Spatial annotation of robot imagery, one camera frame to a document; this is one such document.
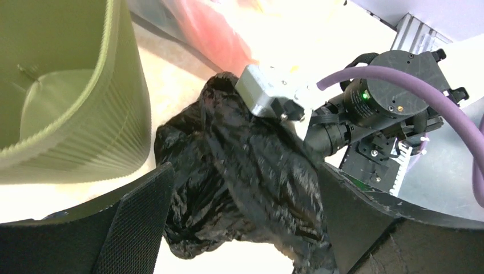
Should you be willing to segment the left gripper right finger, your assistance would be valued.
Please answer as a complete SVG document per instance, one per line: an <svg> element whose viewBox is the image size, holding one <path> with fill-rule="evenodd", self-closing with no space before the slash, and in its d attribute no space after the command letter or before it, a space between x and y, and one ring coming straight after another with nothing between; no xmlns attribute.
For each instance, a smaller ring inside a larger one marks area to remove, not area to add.
<svg viewBox="0 0 484 274"><path fill-rule="evenodd" d="M408 203L324 164L324 215L340 273L482 273L483 223Z"/></svg>

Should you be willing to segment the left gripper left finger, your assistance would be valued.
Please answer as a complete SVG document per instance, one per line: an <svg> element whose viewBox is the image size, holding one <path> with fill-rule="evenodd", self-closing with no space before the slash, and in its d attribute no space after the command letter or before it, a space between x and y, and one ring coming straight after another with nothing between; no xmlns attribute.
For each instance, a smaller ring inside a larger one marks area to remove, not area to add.
<svg viewBox="0 0 484 274"><path fill-rule="evenodd" d="M1 224L1 272L153 273L173 185L164 163L44 219Z"/></svg>

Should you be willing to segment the black trash bag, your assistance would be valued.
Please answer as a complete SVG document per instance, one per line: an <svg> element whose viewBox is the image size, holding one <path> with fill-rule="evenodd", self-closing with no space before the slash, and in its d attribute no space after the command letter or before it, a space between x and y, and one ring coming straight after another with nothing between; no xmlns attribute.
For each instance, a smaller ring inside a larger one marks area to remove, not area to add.
<svg viewBox="0 0 484 274"><path fill-rule="evenodd" d="M337 273L322 160L278 120L252 115L236 82L231 72L209 78L156 131L156 163L175 171L164 232L171 252L193 259L232 240L269 243L294 273Z"/></svg>

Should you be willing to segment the green mesh trash bin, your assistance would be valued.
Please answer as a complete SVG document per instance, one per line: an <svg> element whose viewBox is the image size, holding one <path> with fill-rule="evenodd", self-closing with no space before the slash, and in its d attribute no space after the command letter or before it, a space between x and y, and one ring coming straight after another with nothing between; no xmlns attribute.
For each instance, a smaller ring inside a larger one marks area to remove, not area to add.
<svg viewBox="0 0 484 274"><path fill-rule="evenodd" d="M125 1L1 2L1 183L126 176L150 99Z"/></svg>

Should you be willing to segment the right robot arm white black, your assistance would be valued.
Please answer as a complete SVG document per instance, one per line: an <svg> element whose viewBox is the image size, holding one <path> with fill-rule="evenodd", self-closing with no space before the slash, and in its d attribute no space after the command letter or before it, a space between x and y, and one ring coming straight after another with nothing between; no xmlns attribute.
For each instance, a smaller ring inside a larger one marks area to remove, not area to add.
<svg viewBox="0 0 484 274"><path fill-rule="evenodd" d="M443 119L391 83L354 79L340 87L341 94L313 112L305 141L324 157L345 147L341 170L397 196L409 163L424 150L426 134Z"/></svg>

